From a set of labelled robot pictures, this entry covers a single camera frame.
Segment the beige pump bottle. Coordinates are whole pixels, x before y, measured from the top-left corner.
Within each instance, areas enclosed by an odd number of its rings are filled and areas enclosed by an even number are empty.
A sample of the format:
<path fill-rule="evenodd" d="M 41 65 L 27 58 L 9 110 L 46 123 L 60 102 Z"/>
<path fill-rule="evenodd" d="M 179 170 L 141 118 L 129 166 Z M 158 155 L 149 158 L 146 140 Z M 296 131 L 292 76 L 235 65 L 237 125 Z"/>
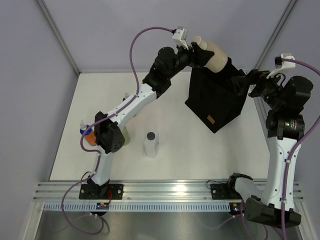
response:
<path fill-rule="evenodd" d="M 213 73 L 218 73 L 227 65 L 228 56 L 222 49 L 214 42 L 205 41 L 200 36 L 195 36 L 192 40 L 205 51 L 213 52 L 214 55 L 208 60 L 205 67 Z"/>

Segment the black canvas bag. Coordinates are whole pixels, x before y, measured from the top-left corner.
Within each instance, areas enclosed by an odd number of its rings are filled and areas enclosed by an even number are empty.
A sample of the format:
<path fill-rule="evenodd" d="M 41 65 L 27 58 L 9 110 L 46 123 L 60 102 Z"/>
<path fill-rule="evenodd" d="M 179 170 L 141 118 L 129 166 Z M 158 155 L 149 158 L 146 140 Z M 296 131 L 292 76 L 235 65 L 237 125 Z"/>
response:
<path fill-rule="evenodd" d="M 247 95 L 235 94 L 231 78 L 236 76 L 245 76 L 245 73 L 233 65 L 230 57 L 218 73 L 206 67 L 191 71 L 185 104 L 213 133 L 241 114 Z"/>

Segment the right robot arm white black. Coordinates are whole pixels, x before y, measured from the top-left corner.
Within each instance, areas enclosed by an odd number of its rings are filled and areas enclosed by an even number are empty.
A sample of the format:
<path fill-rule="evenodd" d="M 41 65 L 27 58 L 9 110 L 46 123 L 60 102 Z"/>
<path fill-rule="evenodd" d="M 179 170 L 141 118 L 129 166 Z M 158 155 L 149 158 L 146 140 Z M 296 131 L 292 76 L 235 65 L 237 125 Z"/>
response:
<path fill-rule="evenodd" d="M 302 76 L 293 76 L 283 85 L 281 78 L 285 78 L 283 73 L 270 76 L 269 71 L 257 69 L 244 77 L 246 86 L 254 86 L 249 97 L 261 97 L 270 107 L 265 121 L 268 173 L 263 191 L 250 176 L 233 173 L 226 192 L 233 199 L 244 200 L 246 220 L 285 230 L 301 223 L 301 215 L 294 210 L 293 185 L 297 156 L 306 136 L 301 112 L 314 85 Z"/>

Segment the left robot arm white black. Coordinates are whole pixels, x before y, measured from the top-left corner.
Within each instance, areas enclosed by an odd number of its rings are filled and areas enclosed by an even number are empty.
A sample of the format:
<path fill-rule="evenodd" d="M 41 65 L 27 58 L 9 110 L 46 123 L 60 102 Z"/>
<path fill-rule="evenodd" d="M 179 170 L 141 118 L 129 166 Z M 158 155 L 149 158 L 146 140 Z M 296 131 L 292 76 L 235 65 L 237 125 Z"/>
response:
<path fill-rule="evenodd" d="M 94 134 L 99 154 L 96 168 L 87 180 L 92 196 L 100 200 L 108 193 L 112 162 L 115 153 L 125 143 L 123 129 L 127 123 L 164 94 L 171 86 L 171 79 L 185 67 L 203 68 L 214 55 L 213 50 L 202 49 L 196 42 L 192 42 L 190 49 L 179 47 L 177 52 L 171 47 L 161 48 L 138 91 L 113 113 L 98 112 L 95 115 Z"/>

